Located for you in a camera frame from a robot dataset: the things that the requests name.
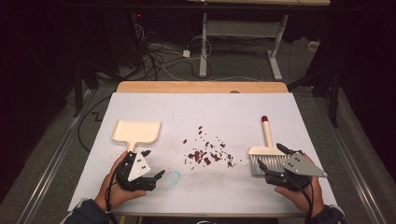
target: brush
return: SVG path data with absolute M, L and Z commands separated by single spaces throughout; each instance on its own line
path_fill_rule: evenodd
M 270 124 L 267 116 L 262 116 L 262 128 L 264 130 L 265 147 L 252 147 L 248 154 L 251 160 L 251 173 L 253 175 L 265 175 L 260 169 L 257 160 L 262 161 L 268 170 L 283 173 L 283 161 L 288 157 L 280 151 L 277 147 L 273 146 Z

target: white table surface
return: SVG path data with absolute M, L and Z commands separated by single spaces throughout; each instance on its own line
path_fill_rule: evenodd
M 115 212 L 137 216 L 300 216 L 293 203 L 274 192 L 275 186 L 250 173 L 248 150 L 265 146 L 263 115 L 269 119 L 274 143 L 301 149 L 321 168 L 291 93 L 113 93 L 68 210 L 82 198 L 96 196 L 114 160 L 126 149 L 111 139 L 117 120 L 125 119 L 162 123 L 157 142 L 136 150 L 151 150 L 146 157 L 151 168 L 147 176 L 162 169 L 165 174 L 154 191 Z M 209 156 L 210 165 L 198 164 L 187 157 L 195 150 L 207 151 L 207 155 L 222 152 L 222 160 L 213 161 Z M 233 157 L 233 167 L 228 167 L 227 155 Z M 328 180 L 320 178 L 319 182 L 324 202 L 336 204 Z

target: human hand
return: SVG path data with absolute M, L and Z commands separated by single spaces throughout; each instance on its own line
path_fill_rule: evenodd
M 117 166 L 122 162 L 125 157 L 127 156 L 127 151 L 122 153 L 120 157 L 114 162 L 113 166 L 111 167 L 110 173 L 106 175 L 105 179 L 103 180 L 102 186 L 99 190 L 98 195 L 95 198 L 95 202 L 101 207 L 104 211 L 106 211 L 106 190 L 109 186 L 111 176 L 113 175 L 114 171 L 116 170 Z M 128 191 L 122 189 L 118 183 L 116 183 L 116 178 L 113 179 L 114 185 L 111 188 L 110 192 L 110 204 L 112 209 L 115 209 L 122 205 L 123 203 L 136 199 L 146 195 L 145 190 L 135 190 L 135 191 Z
M 304 156 L 307 159 L 311 160 L 306 154 L 304 154 Z M 312 202 L 313 210 L 312 210 L 312 216 L 311 216 L 311 217 L 314 217 L 321 210 L 324 209 L 325 205 L 323 203 L 322 191 L 321 191 L 321 187 L 320 187 L 317 176 L 312 176 L 311 184 L 312 184 L 312 188 L 311 188 L 311 185 L 308 185 L 304 189 L 304 191 L 309 196 L 311 201 L 312 201 L 312 189 L 314 191 L 314 201 Z M 288 190 L 283 187 L 276 187 L 275 191 L 277 193 L 280 193 L 281 195 L 283 195 L 285 198 L 291 200 L 304 215 L 308 214 L 308 211 L 309 211 L 308 201 L 306 200 L 305 196 L 300 191 L 291 191 L 291 190 Z

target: table leg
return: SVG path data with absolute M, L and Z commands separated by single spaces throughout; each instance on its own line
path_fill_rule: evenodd
M 199 66 L 199 77 L 206 77 L 206 66 L 207 66 L 206 38 L 207 38 L 207 13 L 204 13 L 204 19 L 202 22 L 202 50 L 201 50 L 201 62 Z
M 276 32 L 276 39 L 275 39 L 275 44 L 273 50 L 268 50 L 268 60 L 270 61 L 271 69 L 274 74 L 274 78 L 276 81 L 281 81 L 282 76 L 279 71 L 279 66 L 277 65 L 276 62 L 276 53 L 277 50 L 279 49 L 280 41 L 282 40 L 282 35 L 283 32 L 285 31 L 286 28 L 286 22 L 288 21 L 289 15 L 284 15 L 282 17 L 282 21 L 279 24 L 279 27 L 277 28 Z

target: dustpan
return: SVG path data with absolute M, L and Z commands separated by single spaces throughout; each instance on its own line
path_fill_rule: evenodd
M 138 144 L 154 143 L 160 132 L 160 122 L 130 121 L 119 119 L 111 134 L 116 142 L 127 144 L 127 151 L 134 152 Z

